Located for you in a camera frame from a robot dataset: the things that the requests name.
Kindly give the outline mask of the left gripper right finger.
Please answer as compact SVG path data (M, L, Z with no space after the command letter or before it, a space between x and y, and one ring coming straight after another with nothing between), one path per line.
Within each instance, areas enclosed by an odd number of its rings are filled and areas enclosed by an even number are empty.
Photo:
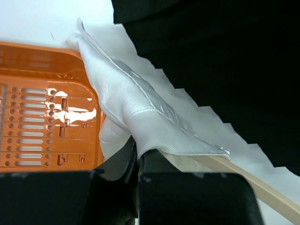
M261 225L249 183L239 174L181 172L158 150L140 159L141 225Z

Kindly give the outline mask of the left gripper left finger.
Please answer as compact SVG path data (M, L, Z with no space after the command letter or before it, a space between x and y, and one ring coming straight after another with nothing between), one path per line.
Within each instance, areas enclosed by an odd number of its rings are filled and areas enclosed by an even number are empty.
M3 225L133 225L136 143L90 171L12 172L0 175Z

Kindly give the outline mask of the white pleated skirt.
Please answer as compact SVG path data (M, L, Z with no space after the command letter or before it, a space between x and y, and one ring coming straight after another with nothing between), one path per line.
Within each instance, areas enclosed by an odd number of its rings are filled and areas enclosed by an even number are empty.
M76 26L66 45L80 53L106 115L99 133L105 159L132 136L139 157L158 149L185 170L200 166L196 157L217 162L224 159L240 174L251 174L299 204L299 176L284 167L274 168L257 144L246 143L211 107L198 107L183 89L175 89L161 70L154 75L138 75L109 56L85 30L81 19Z

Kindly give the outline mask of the beige wooden hanger front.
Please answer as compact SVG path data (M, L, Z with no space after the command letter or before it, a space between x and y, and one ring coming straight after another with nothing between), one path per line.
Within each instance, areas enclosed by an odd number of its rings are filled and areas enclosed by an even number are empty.
M284 168L270 169L256 164L248 172L219 156L176 156L163 154L183 172L236 173L250 184L268 225L300 223L300 179Z

